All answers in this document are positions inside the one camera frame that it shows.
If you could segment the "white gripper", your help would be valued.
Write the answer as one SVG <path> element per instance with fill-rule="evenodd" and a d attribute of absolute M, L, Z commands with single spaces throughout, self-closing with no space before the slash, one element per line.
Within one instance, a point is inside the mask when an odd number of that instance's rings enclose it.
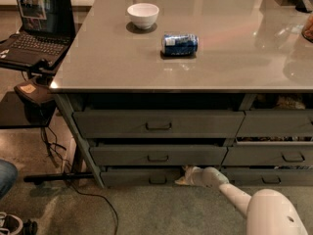
<path fill-rule="evenodd" d="M 197 166 L 183 165 L 183 170 L 185 171 L 185 177 L 181 177 L 175 180 L 177 185 L 195 185 L 203 186 L 202 173 L 203 169 Z"/>

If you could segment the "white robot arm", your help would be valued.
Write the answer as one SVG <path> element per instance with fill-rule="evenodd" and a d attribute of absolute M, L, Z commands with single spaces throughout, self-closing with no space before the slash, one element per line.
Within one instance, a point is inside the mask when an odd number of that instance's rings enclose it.
<path fill-rule="evenodd" d="M 273 189 L 261 189 L 252 196 L 233 185 L 214 167 L 183 167 L 178 185 L 212 187 L 222 193 L 246 219 L 246 235 L 308 235 L 292 202 Z"/>

